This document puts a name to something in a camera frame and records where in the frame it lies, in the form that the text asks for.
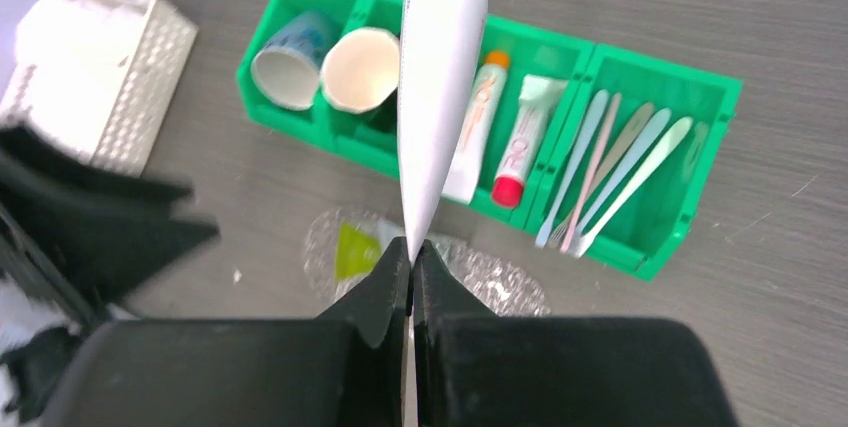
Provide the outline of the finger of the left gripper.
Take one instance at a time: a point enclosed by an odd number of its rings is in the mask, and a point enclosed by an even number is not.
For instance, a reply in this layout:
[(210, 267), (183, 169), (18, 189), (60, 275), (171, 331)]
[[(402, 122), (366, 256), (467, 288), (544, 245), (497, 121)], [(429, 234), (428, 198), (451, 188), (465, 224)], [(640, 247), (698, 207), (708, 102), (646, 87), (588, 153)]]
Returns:
[(1, 129), (1, 153), (49, 180), (95, 194), (166, 206), (193, 195), (190, 183), (139, 178), (83, 164), (25, 126)]
[(4, 198), (1, 271), (26, 294), (61, 308), (102, 308), (217, 239), (208, 218), (162, 203)]

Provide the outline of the pale mint toothpaste tube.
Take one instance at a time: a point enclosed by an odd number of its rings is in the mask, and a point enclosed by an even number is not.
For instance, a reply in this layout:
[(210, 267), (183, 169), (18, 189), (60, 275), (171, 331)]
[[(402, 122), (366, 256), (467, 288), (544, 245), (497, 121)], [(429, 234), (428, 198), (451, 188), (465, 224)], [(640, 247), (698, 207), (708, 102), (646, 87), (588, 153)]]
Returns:
[(477, 69), (489, 0), (403, 0), (397, 154), (408, 259), (437, 210)]

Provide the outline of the white red-cap toothpaste tube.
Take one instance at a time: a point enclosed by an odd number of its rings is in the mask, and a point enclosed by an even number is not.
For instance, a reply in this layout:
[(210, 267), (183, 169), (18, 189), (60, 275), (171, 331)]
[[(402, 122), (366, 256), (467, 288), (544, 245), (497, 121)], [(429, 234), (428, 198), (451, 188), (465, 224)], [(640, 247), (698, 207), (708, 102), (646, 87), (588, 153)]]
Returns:
[(531, 74), (523, 78), (517, 116), (491, 192), (492, 201), (499, 207), (514, 209), (520, 205), (550, 117), (568, 83), (564, 79)]

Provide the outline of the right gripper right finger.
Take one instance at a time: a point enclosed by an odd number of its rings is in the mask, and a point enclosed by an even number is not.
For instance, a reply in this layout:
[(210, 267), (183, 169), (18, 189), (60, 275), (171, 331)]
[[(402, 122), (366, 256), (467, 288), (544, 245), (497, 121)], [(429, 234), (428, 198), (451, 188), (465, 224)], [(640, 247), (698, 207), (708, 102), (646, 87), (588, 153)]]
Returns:
[(461, 349), (471, 345), (470, 329), (495, 313), (455, 278), (430, 241), (412, 264), (410, 302), (418, 424), (464, 426), (457, 377), (479, 356)]

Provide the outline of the dark green mug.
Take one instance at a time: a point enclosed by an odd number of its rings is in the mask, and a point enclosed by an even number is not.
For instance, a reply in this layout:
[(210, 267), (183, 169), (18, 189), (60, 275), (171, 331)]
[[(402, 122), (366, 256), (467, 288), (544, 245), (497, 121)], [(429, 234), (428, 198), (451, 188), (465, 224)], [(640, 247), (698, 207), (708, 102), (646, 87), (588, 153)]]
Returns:
[(400, 40), (377, 27), (344, 34), (320, 69), (321, 92), (336, 111), (363, 114), (379, 108), (399, 85)]

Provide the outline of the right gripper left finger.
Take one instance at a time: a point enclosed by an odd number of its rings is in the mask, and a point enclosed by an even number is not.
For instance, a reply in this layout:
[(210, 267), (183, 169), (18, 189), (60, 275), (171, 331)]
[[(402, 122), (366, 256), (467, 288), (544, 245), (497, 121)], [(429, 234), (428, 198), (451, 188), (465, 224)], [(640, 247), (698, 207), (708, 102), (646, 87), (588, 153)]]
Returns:
[(396, 237), (373, 270), (319, 315), (354, 329), (338, 426), (403, 424), (411, 270), (406, 238)]

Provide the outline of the green compartment bin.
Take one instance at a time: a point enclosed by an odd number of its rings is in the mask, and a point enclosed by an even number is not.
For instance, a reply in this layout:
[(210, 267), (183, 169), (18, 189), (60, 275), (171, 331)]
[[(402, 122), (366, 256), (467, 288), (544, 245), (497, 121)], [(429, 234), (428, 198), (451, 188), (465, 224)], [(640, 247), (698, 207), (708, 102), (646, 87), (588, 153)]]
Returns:
[[(307, 11), (329, 17), (339, 31), (377, 27), (398, 33), (402, 0), (269, 0), (236, 79), (248, 116), (255, 122), (359, 163), (390, 177), (398, 174), (396, 119), (393, 111), (349, 114), (333, 109), (322, 96), (311, 108), (281, 108), (255, 85), (250, 65), (264, 44)], [(689, 232), (709, 172), (732, 121), (743, 88), (739, 79), (597, 44), (532, 25), (490, 16), (483, 48), (502, 50), (512, 60), (506, 88), (494, 117), (478, 188), (471, 209), (512, 228), (536, 234), (551, 206), (574, 206), (582, 178), (558, 195), (570, 146), (583, 112), (600, 91), (619, 95), (614, 132), (620, 133), (647, 105), (667, 110), (670, 123), (691, 121), (671, 155), (613, 215), (593, 211), (581, 227), (594, 233), (587, 256), (629, 275), (650, 280), (671, 258)], [(529, 172), (519, 206), (507, 209), (491, 198), (495, 172), (519, 110), (518, 94), (528, 74), (564, 79), (567, 88), (553, 113)]]

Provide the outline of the yellow-green toothpaste tube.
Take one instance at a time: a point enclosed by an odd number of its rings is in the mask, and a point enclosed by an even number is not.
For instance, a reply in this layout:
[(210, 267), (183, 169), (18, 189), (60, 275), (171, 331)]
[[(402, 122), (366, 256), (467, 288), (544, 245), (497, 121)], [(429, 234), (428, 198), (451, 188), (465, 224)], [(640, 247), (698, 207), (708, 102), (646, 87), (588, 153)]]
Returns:
[(337, 281), (372, 271), (383, 253), (376, 227), (374, 222), (341, 223), (334, 262)]

